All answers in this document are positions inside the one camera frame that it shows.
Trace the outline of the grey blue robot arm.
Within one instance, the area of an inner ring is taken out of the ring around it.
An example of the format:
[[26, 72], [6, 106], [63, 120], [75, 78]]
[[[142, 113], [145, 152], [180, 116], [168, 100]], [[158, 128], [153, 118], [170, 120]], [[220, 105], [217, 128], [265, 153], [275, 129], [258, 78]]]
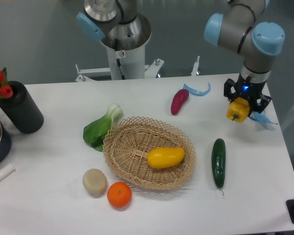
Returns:
[[[211, 44], [244, 57], [237, 81], [227, 80], [223, 94], [230, 102], [247, 101], [249, 112], [261, 113], [271, 98], [262, 93], [276, 56], [281, 52], [285, 32], [275, 23], [256, 23], [267, 0], [230, 0], [227, 15], [214, 14], [204, 29]], [[114, 80], [151, 78], [145, 67], [145, 46], [151, 37], [148, 19], [138, 13], [134, 0], [87, 0], [76, 17], [80, 29], [107, 50]]]

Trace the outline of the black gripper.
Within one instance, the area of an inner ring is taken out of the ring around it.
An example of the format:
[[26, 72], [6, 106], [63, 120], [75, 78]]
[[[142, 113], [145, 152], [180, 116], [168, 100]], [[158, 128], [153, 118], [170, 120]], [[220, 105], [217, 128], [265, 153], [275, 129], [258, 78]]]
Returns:
[[241, 97], [248, 101], [252, 112], [262, 113], [271, 102], [271, 97], [262, 93], [265, 83], [253, 83], [250, 76], [243, 78], [240, 74], [236, 83], [231, 78], [226, 80], [223, 96], [230, 102]]

